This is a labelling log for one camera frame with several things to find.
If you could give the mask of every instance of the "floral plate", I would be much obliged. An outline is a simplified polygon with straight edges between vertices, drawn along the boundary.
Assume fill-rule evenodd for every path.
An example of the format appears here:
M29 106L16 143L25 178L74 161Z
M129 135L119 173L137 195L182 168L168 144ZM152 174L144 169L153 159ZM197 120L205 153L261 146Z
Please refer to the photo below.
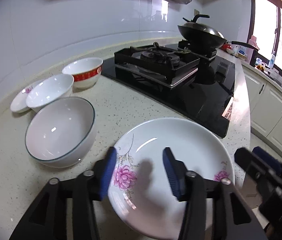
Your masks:
M113 209L127 225L146 236L177 239L185 202L178 202L172 194L162 161L165 147L206 179L234 182L234 170L221 141L186 119L150 120L117 141L117 162L108 190ZM211 222L212 202L208 201L207 227Z
M14 98L14 100L11 102L10 110L14 113L23 113L30 108L26 105L26 99L28 97L28 94L35 88L38 84L40 84L42 80L38 80L33 82L31 85L25 87L23 90L21 90L18 95Z

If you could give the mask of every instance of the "black glass cooktop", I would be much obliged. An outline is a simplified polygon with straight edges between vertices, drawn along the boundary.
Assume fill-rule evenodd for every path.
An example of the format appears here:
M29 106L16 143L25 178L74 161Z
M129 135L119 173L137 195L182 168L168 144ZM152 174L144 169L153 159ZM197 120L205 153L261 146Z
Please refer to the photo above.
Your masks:
M177 49L177 44L166 47ZM104 61L102 75L163 103L224 138L231 117L235 64L216 56L211 62L201 59L197 67L192 76L174 88L116 67L114 58Z

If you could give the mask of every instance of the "pan handle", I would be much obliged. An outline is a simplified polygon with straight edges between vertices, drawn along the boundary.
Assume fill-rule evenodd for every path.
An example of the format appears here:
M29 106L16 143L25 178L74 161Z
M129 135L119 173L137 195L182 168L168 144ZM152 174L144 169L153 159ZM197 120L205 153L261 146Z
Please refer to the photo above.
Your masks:
M210 16L207 15L207 14L197 14L197 15L194 16L192 22L196 23L197 20L198 20L200 17L202 17L202 18L210 18Z
M247 47L247 48L250 48L250 49L255 49L256 51L259 51L258 48L254 47L253 45L248 44L248 43L246 43L246 42L241 42L241 41L228 41L228 43L231 43L231 44L234 44L234 45L241 45L241 46L244 46L244 47Z

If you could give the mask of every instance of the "lid handle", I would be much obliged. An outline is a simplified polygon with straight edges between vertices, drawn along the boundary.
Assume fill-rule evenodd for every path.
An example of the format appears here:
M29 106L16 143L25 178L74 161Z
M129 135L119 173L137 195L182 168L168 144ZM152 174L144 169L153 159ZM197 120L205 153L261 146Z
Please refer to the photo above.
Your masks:
M200 17L202 17L202 18L210 18L210 16L207 15L207 14L197 14L196 16L193 17L193 20L192 20L191 22L196 23L197 20L198 20Z

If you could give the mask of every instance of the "pink flower pattern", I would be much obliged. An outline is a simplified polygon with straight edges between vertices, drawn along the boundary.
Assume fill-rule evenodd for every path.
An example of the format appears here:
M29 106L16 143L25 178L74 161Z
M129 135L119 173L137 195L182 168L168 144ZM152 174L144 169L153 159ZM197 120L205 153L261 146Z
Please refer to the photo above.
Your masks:
M113 172L113 184L118 186L121 190L130 190L137 180L137 174L130 171L128 165L119 166Z
M227 171L219 171L217 174L214 175L215 181L221 181L221 179L227 179L230 176Z
M215 181L221 181L221 179L228 179L230 174L226 171L226 166L228 165L228 162L221 162L223 166L223 170L219 171L217 174L214 175Z
M31 92L31 90L32 90L32 87L26 88L26 93L29 94Z

